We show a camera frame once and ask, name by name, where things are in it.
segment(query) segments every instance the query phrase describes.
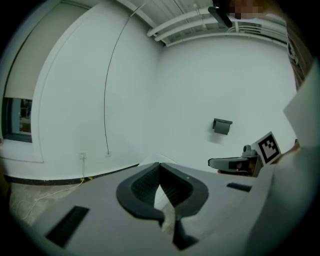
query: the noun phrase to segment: window frame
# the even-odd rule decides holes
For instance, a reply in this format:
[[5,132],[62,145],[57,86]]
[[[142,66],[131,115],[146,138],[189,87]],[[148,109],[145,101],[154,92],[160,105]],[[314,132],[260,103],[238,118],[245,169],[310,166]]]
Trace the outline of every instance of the window frame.
[[32,135],[12,132],[12,104],[13,98],[3,98],[2,102],[2,136],[6,140],[32,143]]
[[[40,4],[40,6],[36,7],[32,12],[30,12],[29,16],[25,18],[7,43],[6,48],[2,52],[2,56],[0,56],[0,108],[2,108],[3,100],[5,99],[5,87],[11,67],[21,46],[40,20],[60,2],[61,0],[47,0]],[[0,125],[0,158],[25,162],[44,162],[40,146],[39,128],[34,126],[34,124],[38,122],[37,115],[39,114],[41,101],[40,95],[37,95],[35,99],[36,100],[32,100],[31,108],[31,112],[35,113],[31,118],[31,127],[33,127],[31,128],[32,143],[4,138],[2,125]]]

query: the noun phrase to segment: ceiling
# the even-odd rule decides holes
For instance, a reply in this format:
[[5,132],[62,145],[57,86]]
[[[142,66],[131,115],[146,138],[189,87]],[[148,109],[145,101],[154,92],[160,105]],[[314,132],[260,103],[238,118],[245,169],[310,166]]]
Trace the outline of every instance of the ceiling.
[[171,46],[196,38],[213,36],[254,37],[286,46],[286,23],[268,15],[255,19],[231,19],[232,28],[218,23],[208,12],[212,0],[65,0],[87,5],[117,1],[150,25],[149,37]]

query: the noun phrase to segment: white pipe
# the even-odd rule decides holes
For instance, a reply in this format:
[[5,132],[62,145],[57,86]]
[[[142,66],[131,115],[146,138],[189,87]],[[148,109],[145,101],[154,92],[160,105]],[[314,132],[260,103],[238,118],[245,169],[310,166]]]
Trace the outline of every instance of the white pipe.
[[155,27],[154,29],[151,29],[150,31],[148,31],[148,33],[146,33],[146,35],[148,37],[151,37],[152,35],[154,35],[155,33],[159,32],[160,30],[163,30],[166,27],[169,27],[170,25],[175,24],[177,22],[180,22],[180,21],[183,21],[183,20],[198,16],[199,13],[200,14],[208,14],[209,13],[208,12],[208,7],[209,6],[207,6],[205,8],[201,8],[198,11],[193,10],[193,11],[187,12],[185,14],[182,14],[180,16],[174,17],[174,18],[166,21],[165,23],[162,23],[161,25]]
[[[251,35],[252,33],[255,33],[255,34],[260,35],[260,36],[262,36],[262,37],[265,36],[264,34],[261,34],[259,31],[257,31],[257,30],[251,30],[251,29],[249,29],[249,28],[246,28],[246,30],[244,30],[244,31],[249,31],[249,32],[250,32],[250,34],[247,33],[246,35]],[[269,31],[264,31],[264,30],[262,30],[262,32],[266,32],[266,33],[272,34],[272,33],[269,32]],[[283,37],[282,34],[275,34],[274,36]]]
[[232,27],[230,27],[228,30],[227,30],[227,32],[230,32],[231,30],[235,30],[236,29],[236,27],[235,26],[232,26]]
[[265,36],[256,35],[256,34],[227,33],[227,32],[225,32],[225,33],[206,33],[206,34],[194,35],[194,36],[190,36],[190,37],[187,37],[187,38],[184,38],[184,39],[180,39],[180,40],[174,41],[172,43],[167,44],[166,46],[170,47],[170,46],[173,46],[173,45],[176,45],[176,44],[179,44],[179,43],[182,43],[182,42],[186,42],[186,41],[189,41],[189,40],[194,40],[194,39],[199,39],[199,38],[208,38],[208,37],[217,37],[217,36],[240,36],[240,37],[248,37],[248,38],[257,38],[257,39],[261,39],[261,40],[265,40],[265,41],[268,41],[268,42],[272,42],[272,43],[275,43],[275,44],[277,44],[279,46],[287,48],[287,44],[286,43],[279,42],[277,40],[273,40],[273,39],[270,39],[270,38],[265,37]]
[[234,22],[235,25],[235,31],[238,33],[239,32],[239,24],[237,21]]
[[[230,20],[233,22],[239,21],[238,19],[232,18],[230,17]],[[203,20],[204,24],[214,24],[217,23],[218,21],[215,18],[205,18]],[[268,20],[263,20],[263,19],[242,19],[241,22],[243,23],[254,23],[254,24],[260,24],[263,26],[267,26],[267,27],[272,27],[274,28],[276,31],[280,31],[283,32],[283,34],[286,34],[286,27],[276,24],[274,22],[268,21]],[[202,21],[198,20],[198,21],[194,21],[194,22],[190,22],[188,24],[184,24],[181,25],[179,27],[176,27],[174,29],[171,29],[163,34],[158,35],[157,37],[154,38],[154,40],[156,41],[160,41],[168,36],[171,36],[172,34],[178,33],[180,31],[183,31],[185,29],[189,29],[192,27],[196,27],[196,26],[200,26],[202,25]]]
[[239,26],[239,29],[244,29],[244,30],[248,30],[248,31],[262,31],[262,32],[268,32],[271,34],[275,34],[281,37],[287,37],[287,34],[282,34],[278,31],[272,30],[270,28],[266,28],[266,27],[257,27],[257,26],[248,26],[248,25],[243,25],[243,26]]

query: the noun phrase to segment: white panel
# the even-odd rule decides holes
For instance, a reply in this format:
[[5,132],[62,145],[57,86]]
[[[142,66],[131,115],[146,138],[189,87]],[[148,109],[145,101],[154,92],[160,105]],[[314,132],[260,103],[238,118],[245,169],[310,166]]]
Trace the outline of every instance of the white panel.
[[64,31],[87,10],[58,4],[33,29],[24,42],[10,72],[5,97],[33,99],[42,66]]
[[[60,0],[48,0],[40,5],[37,9],[35,9],[32,14],[30,14],[20,27],[14,32],[13,36],[11,37],[10,41],[6,45],[2,56],[0,58],[0,106],[3,103],[3,96],[5,95],[5,88],[7,84],[7,78],[9,77],[11,67],[15,61],[15,58],[23,45],[24,41],[28,38],[29,34],[32,32],[33,28],[41,21],[41,19],[48,14],[55,6],[59,4]],[[2,142],[4,142],[4,138],[2,137],[2,128],[0,126],[0,138]],[[40,150],[39,143],[35,143],[39,140],[32,138],[32,146],[34,150],[34,158],[38,160],[38,162],[42,162],[42,154]],[[4,143],[0,143],[2,150],[3,147],[6,147]]]
[[320,145],[320,65],[316,59],[301,89],[284,109],[300,147]]

